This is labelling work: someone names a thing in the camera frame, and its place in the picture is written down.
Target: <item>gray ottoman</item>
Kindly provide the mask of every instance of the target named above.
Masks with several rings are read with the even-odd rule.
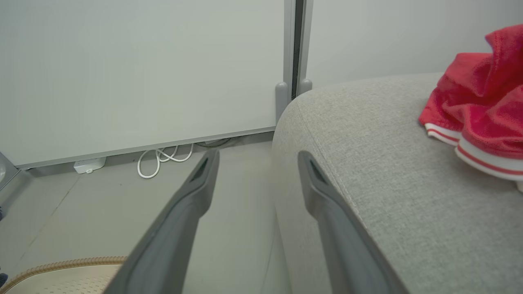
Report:
[[[521,293],[523,197],[458,159],[417,118],[441,73],[314,89],[283,113],[274,198],[293,292],[331,287],[297,156],[313,154],[411,293]]]

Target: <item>sofa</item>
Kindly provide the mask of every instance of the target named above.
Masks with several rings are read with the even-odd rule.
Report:
[[[332,292],[298,152],[309,151],[410,293],[522,293],[523,195],[418,123],[442,73],[314,89],[281,116],[274,202],[295,294]]]

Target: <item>red clothing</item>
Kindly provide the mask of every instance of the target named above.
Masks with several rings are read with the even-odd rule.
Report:
[[[493,53],[458,54],[419,121],[469,164],[523,181],[523,25],[485,39]]]

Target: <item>white panel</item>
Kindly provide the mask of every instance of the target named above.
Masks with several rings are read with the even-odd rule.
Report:
[[[444,71],[484,36],[523,22],[522,0],[315,0],[306,76],[314,88]]]
[[[0,150],[18,166],[273,127],[283,4],[1,1]]]

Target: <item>floor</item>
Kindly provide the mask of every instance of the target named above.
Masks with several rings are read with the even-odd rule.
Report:
[[[271,140],[272,133],[263,133],[221,147],[212,205],[199,222],[184,293],[291,292],[270,194]],[[183,163],[163,163],[152,179],[137,174],[141,153],[108,157],[92,174],[77,174],[72,163],[20,172],[0,191],[1,272],[12,278],[47,263],[128,255],[205,150],[195,148]],[[150,152],[142,172],[155,168]]]

